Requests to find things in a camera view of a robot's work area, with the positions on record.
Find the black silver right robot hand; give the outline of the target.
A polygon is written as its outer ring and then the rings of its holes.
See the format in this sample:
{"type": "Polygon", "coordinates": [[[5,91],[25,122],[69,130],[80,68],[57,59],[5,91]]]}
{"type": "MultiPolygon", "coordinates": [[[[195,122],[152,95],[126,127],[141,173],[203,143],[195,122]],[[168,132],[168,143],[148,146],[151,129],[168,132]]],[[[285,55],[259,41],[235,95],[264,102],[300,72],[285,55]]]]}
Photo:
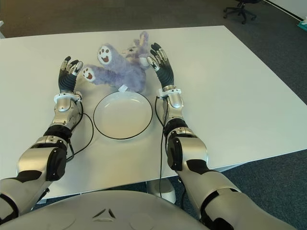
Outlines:
{"type": "Polygon", "coordinates": [[[147,62],[150,67],[155,71],[162,88],[173,86],[174,73],[166,55],[166,52],[158,43],[151,44],[151,56],[147,56],[147,62]]]}

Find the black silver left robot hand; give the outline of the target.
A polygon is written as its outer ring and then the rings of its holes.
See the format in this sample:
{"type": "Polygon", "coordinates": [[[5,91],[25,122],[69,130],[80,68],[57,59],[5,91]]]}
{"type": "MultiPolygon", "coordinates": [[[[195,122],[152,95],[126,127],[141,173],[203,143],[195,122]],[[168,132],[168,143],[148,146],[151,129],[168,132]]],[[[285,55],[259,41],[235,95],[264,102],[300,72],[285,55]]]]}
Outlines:
{"type": "Polygon", "coordinates": [[[60,93],[73,93],[79,72],[83,68],[83,62],[79,60],[71,61],[71,57],[66,57],[59,70],[58,86],[60,93]]]}

